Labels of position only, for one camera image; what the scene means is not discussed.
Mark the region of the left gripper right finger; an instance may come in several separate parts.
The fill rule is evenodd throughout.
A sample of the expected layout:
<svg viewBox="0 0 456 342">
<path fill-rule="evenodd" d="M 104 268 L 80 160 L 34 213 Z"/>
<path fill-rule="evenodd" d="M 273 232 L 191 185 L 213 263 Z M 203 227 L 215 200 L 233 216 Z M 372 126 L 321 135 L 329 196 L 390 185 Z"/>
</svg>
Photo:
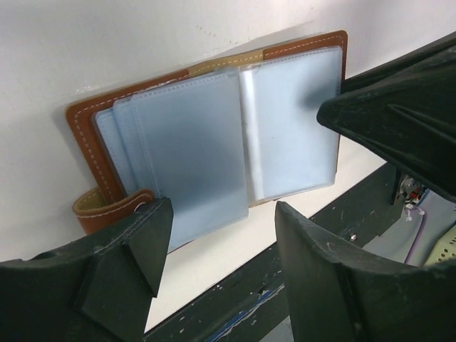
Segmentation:
<svg viewBox="0 0 456 342">
<path fill-rule="evenodd" d="M 453 341 L 455 261 L 416 267 L 371 254 L 285 202 L 275 209 L 295 341 Z"/>
</svg>

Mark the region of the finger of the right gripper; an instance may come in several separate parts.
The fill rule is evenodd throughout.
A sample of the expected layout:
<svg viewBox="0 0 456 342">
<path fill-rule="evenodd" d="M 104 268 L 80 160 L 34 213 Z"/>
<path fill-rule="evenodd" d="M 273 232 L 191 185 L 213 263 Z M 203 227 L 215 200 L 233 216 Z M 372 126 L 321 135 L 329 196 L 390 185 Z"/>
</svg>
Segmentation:
<svg viewBox="0 0 456 342">
<path fill-rule="evenodd" d="M 455 47 L 327 100 L 317 121 L 455 198 Z"/>
</svg>

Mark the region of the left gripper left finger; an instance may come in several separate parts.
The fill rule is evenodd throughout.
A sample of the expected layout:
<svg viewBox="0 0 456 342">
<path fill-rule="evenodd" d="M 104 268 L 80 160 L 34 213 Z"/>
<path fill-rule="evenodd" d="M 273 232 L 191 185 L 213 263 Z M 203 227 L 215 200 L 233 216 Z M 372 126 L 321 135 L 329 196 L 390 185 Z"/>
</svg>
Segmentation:
<svg viewBox="0 0 456 342">
<path fill-rule="evenodd" d="M 99 232 L 1 263 L 3 341 L 141 341 L 170 243 L 171 201 Z"/>
</svg>

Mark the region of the brown leather card holder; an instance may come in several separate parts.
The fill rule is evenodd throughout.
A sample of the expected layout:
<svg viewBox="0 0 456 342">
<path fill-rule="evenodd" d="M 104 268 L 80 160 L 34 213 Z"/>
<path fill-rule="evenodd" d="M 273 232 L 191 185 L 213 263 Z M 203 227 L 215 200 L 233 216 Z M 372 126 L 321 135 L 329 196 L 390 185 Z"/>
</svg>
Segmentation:
<svg viewBox="0 0 456 342">
<path fill-rule="evenodd" d="M 298 53 L 315 51 L 318 48 L 339 47 L 345 56 L 347 45 L 347 32 L 338 30 L 251 50 L 242 46 L 240 53 L 206 60 L 70 104 L 66 109 L 66 120 L 97 183 L 96 188 L 83 194 L 73 204 L 73 213 L 78 218 L 84 232 L 86 234 L 98 232 L 132 214 L 135 205 L 151 202 L 155 198 L 150 190 L 138 190 L 132 195 L 126 195 L 95 129 L 93 122 L 95 113 L 111 108 L 117 100 L 135 95 L 148 88 L 191 79 L 221 67 L 276 61 L 280 57 L 295 56 Z"/>
</svg>

